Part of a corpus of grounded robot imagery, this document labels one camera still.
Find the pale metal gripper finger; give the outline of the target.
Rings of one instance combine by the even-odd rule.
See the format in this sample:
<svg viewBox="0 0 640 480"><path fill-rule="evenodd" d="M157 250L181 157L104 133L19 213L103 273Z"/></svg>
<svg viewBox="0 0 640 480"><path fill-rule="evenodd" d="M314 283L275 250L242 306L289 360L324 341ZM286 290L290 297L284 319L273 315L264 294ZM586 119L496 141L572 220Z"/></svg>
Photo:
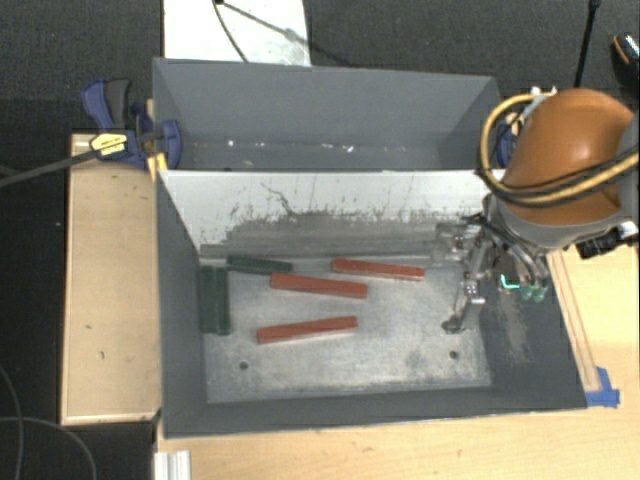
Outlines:
<svg viewBox="0 0 640 480"><path fill-rule="evenodd" d="M436 225L433 259L437 264L467 262L471 255L470 228L464 224L440 223Z"/></svg>
<svg viewBox="0 0 640 480"><path fill-rule="evenodd" d="M449 317L441 324L447 334L459 334L478 319L486 304L478 281L462 281L457 289Z"/></svg>

